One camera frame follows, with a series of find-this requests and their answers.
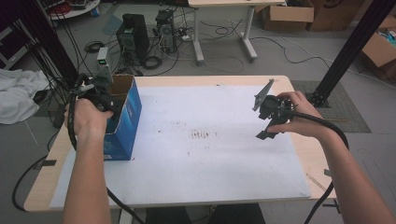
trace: computer tower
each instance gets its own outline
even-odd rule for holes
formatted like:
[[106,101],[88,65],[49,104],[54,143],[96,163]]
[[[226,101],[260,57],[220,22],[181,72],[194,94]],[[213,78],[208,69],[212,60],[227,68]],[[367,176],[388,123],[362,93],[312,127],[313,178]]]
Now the computer tower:
[[159,10],[155,21],[157,22],[157,32],[160,36],[160,47],[162,51],[164,53],[175,53],[177,46],[173,10]]
[[142,65],[149,49],[149,36],[145,17],[138,14],[124,14],[123,22],[116,32],[121,57],[132,65]]

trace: cardboard box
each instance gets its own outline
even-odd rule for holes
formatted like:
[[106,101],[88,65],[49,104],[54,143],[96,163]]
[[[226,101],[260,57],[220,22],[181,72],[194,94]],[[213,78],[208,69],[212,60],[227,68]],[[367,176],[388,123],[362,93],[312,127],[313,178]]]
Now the cardboard box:
[[364,0],[311,0],[315,7],[309,31],[341,31],[353,21]]
[[269,6],[262,10],[264,30],[303,31],[314,20],[314,6],[309,0],[302,7]]
[[142,104],[134,77],[113,76],[110,93],[123,103],[119,119],[109,119],[105,135],[105,161],[128,161],[131,159]]
[[[388,16],[379,26],[378,31],[396,29],[396,18]],[[379,34],[373,34],[362,49],[361,59],[368,69],[378,78],[396,81],[396,47]]]

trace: desk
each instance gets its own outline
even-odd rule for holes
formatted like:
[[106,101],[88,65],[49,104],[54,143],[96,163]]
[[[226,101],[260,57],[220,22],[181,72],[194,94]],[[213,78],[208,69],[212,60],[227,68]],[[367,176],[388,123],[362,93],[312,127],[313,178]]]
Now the desk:
[[84,9],[72,9],[71,11],[65,13],[64,15],[62,15],[62,14],[60,14],[60,15],[49,15],[49,17],[53,21],[76,17],[76,16],[82,15],[82,14],[84,14],[86,12],[89,12],[89,11],[93,10],[94,8],[98,7],[99,3],[100,3],[100,0],[88,1],[87,5],[85,6]]
[[[222,76],[222,77],[136,77],[140,87],[162,86],[209,86],[209,85],[266,85],[269,78],[274,78],[274,94],[282,91],[292,91],[287,77],[283,76]],[[318,141],[292,133],[291,141],[296,148],[303,167],[307,183],[311,190],[311,199],[318,199],[327,188],[331,179],[323,174],[327,169],[323,151]],[[47,160],[56,160],[55,166],[42,167],[29,196],[24,204],[28,211],[49,211],[50,201],[56,189],[57,181],[64,165],[64,159],[71,148],[66,128],[62,127]]]
[[254,15],[254,7],[255,6],[265,6],[265,5],[274,5],[274,4],[282,4],[284,1],[282,0],[227,0],[227,1],[216,1],[216,0],[189,0],[189,4],[191,7],[194,7],[194,37],[192,40],[192,44],[195,49],[195,56],[197,59],[198,65],[204,62],[204,54],[201,50],[201,44],[199,43],[198,38],[198,23],[199,23],[199,7],[237,7],[237,6],[249,6],[247,10],[247,20],[245,32],[241,33],[242,42],[247,48],[247,52],[250,56],[250,61],[257,59],[257,53],[254,48],[251,46],[250,40],[248,39],[250,33],[251,21],[253,20]]

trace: person's right hand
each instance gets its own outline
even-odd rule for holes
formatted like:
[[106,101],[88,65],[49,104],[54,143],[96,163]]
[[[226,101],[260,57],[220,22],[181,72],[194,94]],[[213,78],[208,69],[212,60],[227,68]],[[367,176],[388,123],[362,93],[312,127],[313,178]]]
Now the person's right hand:
[[[290,99],[294,106],[294,110],[300,113],[312,115],[317,118],[322,118],[319,112],[306,100],[304,94],[300,91],[282,92],[277,97]],[[285,133],[293,132],[304,136],[312,136],[319,139],[328,128],[319,123],[308,119],[300,119],[294,117],[291,122],[286,124],[279,124],[268,127],[268,133]]]
[[[69,115],[69,105],[64,112],[64,126],[67,127],[67,118]],[[74,131],[78,138],[81,136],[98,135],[105,136],[106,121],[113,116],[113,112],[99,111],[90,100],[78,99],[75,105]]]

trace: black metal pole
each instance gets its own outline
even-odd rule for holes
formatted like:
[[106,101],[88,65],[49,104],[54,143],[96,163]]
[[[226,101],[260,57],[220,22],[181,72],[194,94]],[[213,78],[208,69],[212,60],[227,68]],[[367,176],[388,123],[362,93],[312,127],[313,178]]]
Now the black metal pole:
[[308,97],[314,106],[322,106],[348,67],[396,4],[396,0],[374,0],[338,53],[334,63],[315,91]]

